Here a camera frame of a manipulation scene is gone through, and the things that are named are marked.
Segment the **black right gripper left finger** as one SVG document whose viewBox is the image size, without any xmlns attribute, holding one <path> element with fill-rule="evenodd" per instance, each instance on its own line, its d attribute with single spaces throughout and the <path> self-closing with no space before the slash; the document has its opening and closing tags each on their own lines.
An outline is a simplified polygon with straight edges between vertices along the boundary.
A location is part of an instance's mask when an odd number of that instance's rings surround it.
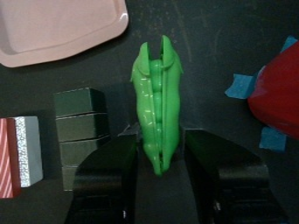
<svg viewBox="0 0 299 224">
<path fill-rule="evenodd" d="M 65 224 L 135 224 L 137 135 L 118 136 L 77 170 Z"/>
</svg>

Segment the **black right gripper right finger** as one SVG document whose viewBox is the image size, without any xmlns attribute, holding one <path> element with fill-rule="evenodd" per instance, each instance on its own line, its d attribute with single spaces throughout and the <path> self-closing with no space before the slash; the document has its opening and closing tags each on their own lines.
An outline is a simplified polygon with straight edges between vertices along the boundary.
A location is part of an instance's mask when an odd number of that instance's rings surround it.
<svg viewBox="0 0 299 224">
<path fill-rule="evenodd" d="M 264 160 L 204 129 L 185 134 L 185 161 L 201 224 L 289 224 Z"/>
</svg>

